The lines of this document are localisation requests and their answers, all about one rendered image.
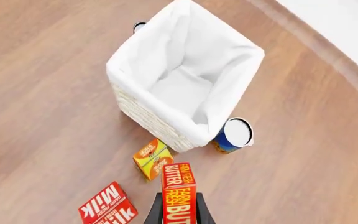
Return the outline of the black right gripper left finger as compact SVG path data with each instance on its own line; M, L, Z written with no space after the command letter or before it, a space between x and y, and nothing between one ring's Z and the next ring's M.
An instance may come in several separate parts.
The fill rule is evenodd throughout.
M144 220L144 224L163 224L163 201L161 192L156 194L149 214Z

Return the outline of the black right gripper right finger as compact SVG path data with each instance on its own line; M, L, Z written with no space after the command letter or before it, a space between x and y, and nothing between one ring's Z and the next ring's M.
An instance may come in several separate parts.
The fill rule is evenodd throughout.
M196 194L196 220L197 224L216 224L200 192Z

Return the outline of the red butter box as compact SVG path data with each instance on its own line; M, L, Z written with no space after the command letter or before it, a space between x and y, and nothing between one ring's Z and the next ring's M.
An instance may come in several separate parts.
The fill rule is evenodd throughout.
M189 163L162 167L163 224L197 224L196 180Z

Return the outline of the white lined woven basket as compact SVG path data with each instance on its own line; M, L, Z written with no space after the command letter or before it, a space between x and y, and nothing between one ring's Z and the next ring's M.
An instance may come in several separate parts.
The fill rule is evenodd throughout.
M173 0L106 64L120 110L176 152L207 145L264 50L193 0Z

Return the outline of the red milk carton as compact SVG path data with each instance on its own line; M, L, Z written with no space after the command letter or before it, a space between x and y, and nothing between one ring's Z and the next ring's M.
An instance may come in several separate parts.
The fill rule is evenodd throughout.
M138 215L117 182L111 182L78 211L83 224L128 224Z

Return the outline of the yellow orange juice carton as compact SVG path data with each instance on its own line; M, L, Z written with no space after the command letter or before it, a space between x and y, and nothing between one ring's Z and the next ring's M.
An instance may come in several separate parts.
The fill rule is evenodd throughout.
M135 153L133 160L147 180L158 177L164 165L173 164L168 146L157 138Z

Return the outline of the blue tin with white lid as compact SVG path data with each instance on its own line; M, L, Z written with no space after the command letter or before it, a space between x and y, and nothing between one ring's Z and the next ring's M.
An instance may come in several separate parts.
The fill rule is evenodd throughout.
M228 119L217 136L211 141L217 151L229 154L254 144L254 130L250 123L240 117Z

